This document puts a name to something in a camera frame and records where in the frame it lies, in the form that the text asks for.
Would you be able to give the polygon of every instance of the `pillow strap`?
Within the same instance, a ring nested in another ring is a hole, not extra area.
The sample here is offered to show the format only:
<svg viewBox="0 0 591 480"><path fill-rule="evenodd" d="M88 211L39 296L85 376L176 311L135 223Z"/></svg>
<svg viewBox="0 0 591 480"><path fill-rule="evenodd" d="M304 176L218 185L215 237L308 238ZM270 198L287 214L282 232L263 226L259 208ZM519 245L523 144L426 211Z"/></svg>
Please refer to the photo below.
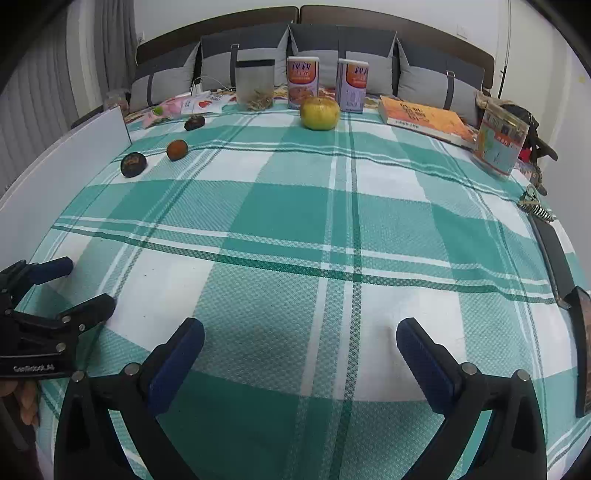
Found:
<svg viewBox="0 0 591 480"><path fill-rule="evenodd" d="M450 107L452 106L453 83L454 83L454 80L456 79L456 74L453 73L451 70L448 70L446 73L447 73L447 95L445 97L445 103L443 104L443 109L449 110Z"/></svg>
<svg viewBox="0 0 591 480"><path fill-rule="evenodd" d="M148 77L148 86L146 87L146 101L148 102L148 106L154 106L152 103L152 81L154 80L154 74L150 73Z"/></svg>
<svg viewBox="0 0 591 480"><path fill-rule="evenodd" d="M230 46L230 86L236 86L236 60L238 59L239 43L233 43Z"/></svg>

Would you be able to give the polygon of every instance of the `blue gripper pad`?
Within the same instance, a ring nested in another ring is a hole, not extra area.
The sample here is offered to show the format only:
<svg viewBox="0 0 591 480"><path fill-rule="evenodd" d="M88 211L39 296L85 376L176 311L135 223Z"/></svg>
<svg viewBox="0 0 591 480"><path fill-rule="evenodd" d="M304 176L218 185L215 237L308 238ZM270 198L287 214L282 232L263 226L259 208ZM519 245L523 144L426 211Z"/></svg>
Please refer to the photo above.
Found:
<svg viewBox="0 0 591 480"><path fill-rule="evenodd" d="M61 257L31 267L28 276L31 283L41 285L50 280L65 277L72 273L73 269L74 263L72 260L68 257Z"/></svg>
<svg viewBox="0 0 591 480"><path fill-rule="evenodd" d="M453 408L458 387L437 357L445 350L437 345L414 318L404 319L396 329L398 350L435 413L447 415Z"/></svg>
<svg viewBox="0 0 591 480"><path fill-rule="evenodd" d="M188 318L168 342L176 345L173 345L168 357L148 386L147 407L153 416L168 410L203 348L205 328L199 320Z"/></svg>

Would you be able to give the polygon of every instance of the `pillow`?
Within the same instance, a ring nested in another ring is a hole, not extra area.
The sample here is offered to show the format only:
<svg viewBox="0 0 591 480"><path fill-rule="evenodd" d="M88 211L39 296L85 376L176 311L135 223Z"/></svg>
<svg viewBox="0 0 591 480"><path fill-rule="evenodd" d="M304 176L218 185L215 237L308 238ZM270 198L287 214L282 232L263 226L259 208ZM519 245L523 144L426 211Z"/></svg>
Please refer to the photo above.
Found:
<svg viewBox="0 0 591 480"><path fill-rule="evenodd" d="M396 32L359 27L339 27L339 50L349 60L369 63L366 91L376 95L392 95L394 76L398 83L398 62L394 66Z"/></svg>
<svg viewBox="0 0 591 480"><path fill-rule="evenodd" d="M235 60L275 60L275 85L287 83L287 38L286 23L255 25L235 28L201 37L201 86L213 90L232 85L230 64L232 45Z"/></svg>
<svg viewBox="0 0 591 480"><path fill-rule="evenodd" d="M166 52L137 66L131 86L129 111L158 105L166 99L188 92L193 83L193 70L199 43Z"/></svg>
<svg viewBox="0 0 591 480"><path fill-rule="evenodd" d="M366 91L392 95L393 80L398 80L398 60L394 59L396 33L373 28L337 25L290 25L294 55L320 59L320 84L334 88L338 59L369 63Z"/></svg>
<svg viewBox="0 0 591 480"><path fill-rule="evenodd" d="M482 89L484 69L433 48L400 39L397 43L400 56L398 97L452 110L476 127L476 94Z"/></svg>
<svg viewBox="0 0 591 480"><path fill-rule="evenodd" d="M392 52L392 95L398 96L398 82L400 81L400 53L398 42L394 42Z"/></svg>

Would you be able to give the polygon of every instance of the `white board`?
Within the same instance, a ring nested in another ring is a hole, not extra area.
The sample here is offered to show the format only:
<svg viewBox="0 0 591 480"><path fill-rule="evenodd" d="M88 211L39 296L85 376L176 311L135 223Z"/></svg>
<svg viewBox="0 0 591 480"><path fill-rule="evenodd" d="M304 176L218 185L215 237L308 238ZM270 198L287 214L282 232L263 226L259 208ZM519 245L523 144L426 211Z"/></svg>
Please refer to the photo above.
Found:
<svg viewBox="0 0 591 480"><path fill-rule="evenodd" d="M74 197L130 145L117 107L71 130L29 165L0 199L0 270L29 261Z"/></svg>

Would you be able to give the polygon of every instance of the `plastic jar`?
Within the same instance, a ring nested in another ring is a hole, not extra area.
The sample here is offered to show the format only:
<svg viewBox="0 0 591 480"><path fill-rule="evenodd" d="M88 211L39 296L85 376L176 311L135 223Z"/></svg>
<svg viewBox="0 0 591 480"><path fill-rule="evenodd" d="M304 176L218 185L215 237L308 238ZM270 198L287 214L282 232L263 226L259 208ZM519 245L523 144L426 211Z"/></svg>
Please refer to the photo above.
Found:
<svg viewBox="0 0 591 480"><path fill-rule="evenodd" d="M509 176L530 126L504 108L488 102L474 146L475 157L494 172Z"/></svg>
<svg viewBox="0 0 591 480"><path fill-rule="evenodd" d="M273 106L275 60L236 62L236 101L246 110L264 110Z"/></svg>

